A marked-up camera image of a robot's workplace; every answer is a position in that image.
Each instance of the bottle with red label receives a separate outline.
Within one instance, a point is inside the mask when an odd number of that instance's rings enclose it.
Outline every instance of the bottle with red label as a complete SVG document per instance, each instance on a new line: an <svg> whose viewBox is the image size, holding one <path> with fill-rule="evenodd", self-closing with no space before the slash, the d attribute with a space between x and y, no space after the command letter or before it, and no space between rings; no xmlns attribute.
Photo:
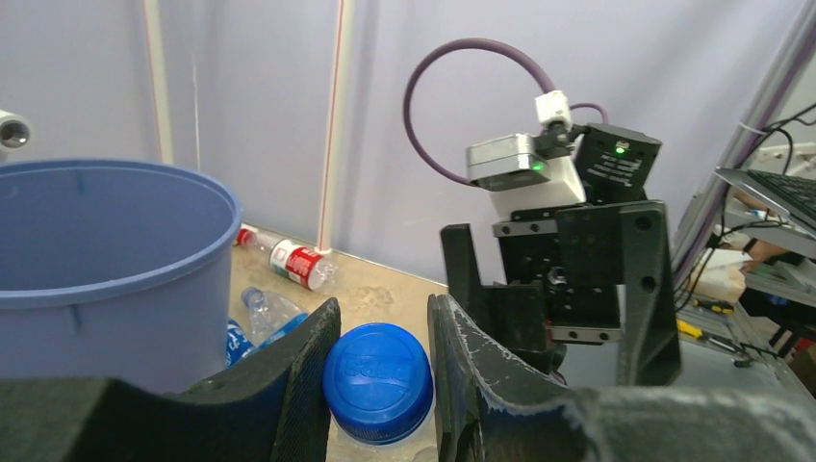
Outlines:
<svg viewBox="0 0 816 462"><path fill-rule="evenodd" d="M306 289L324 295L334 293L338 267L330 258L289 239L271 244L262 238L243 228L236 242L263 255L273 271Z"/></svg>

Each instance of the laptop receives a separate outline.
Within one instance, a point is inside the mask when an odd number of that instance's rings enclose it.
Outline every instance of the laptop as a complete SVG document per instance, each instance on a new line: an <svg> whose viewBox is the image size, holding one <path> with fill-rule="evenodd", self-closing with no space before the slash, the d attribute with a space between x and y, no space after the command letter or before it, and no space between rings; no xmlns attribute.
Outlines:
<svg viewBox="0 0 816 462"><path fill-rule="evenodd" d="M816 180L721 167L715 174L816 238Z"/></svg>

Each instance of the bin rim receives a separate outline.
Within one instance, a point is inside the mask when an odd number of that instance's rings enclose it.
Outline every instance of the bin rim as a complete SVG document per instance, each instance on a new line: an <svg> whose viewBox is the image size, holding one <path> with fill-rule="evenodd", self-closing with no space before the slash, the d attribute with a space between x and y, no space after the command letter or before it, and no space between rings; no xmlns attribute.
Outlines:
<svg viewBox="0 0 816 462"><path fill-rule="evenodd" d="M135 294L198 270L213 261L224 247L231 247L241 228L242 205L235 193L216 179L189 168L170 166L149 161L126 159L71 158L39 160L0 165L0 177L16 173L35 173L66 168L131 169L160 173L193 182L218 195L231 209L232 223L213 243L189 257L169 265L127 277L82 286L35 289L28 291L0 291L0 310L49 308L89 303L122 295Z"/></svg>

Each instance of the trash bin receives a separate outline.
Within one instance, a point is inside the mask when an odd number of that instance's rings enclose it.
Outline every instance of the trash bin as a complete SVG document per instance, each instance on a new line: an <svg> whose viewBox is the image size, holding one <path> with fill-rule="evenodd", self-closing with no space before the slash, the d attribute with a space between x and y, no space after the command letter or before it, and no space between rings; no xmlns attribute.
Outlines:
<svg viewBox="0 0 816 462"><path fill-rule="evenodd" d="M0 166L0 378L160 393L221 371L241 214L218 181L178 167Z"/></svg>

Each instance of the keyboard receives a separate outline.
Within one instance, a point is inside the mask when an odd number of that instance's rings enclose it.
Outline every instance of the keyboard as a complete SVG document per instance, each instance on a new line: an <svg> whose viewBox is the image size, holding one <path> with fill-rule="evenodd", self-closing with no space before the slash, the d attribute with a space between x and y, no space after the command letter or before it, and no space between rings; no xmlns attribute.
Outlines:
<svg viewBox="0 0 816 462"><path fill-rule="evenodd" d="M816 220L816 180L757 170L748 170L748 175L798 212Z"/></svg>

